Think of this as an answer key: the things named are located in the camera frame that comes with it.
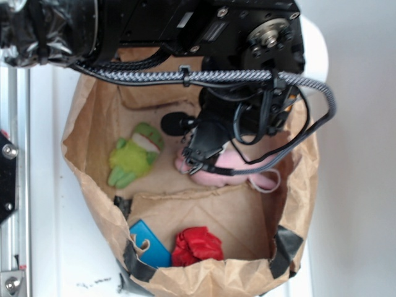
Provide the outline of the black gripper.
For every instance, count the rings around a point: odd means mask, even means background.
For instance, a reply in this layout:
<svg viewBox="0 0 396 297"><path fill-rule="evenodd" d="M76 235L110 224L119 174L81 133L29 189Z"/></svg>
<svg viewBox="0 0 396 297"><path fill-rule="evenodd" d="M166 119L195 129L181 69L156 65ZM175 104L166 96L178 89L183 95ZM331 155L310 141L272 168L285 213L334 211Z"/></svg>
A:
<svg viewBox="0 0 396 297"><path fill-rule="evenodd" d="M297 99L297 87L203 88L201 111L196 118L184 116L181 127L191 131L188 146L176 158L181 174L195 174L204 162L216 159L232 141L254 145L265 136L280 132Z"/></svg>

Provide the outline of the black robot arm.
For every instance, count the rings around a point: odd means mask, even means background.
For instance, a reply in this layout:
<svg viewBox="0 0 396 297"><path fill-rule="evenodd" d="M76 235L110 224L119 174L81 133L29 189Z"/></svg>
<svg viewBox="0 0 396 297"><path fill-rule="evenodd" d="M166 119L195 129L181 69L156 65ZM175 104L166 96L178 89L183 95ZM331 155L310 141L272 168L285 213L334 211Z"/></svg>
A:
<svg viewBox="0 0 396 297"><path fill-rule="evenodd" d="M221 168L227 143L281 131L304 71L294 1L2 1L1 61L54 64L118 85L201 87L197 117L166 114L170 136L190 134L192 172L263 172L302 140Z"/></svg>

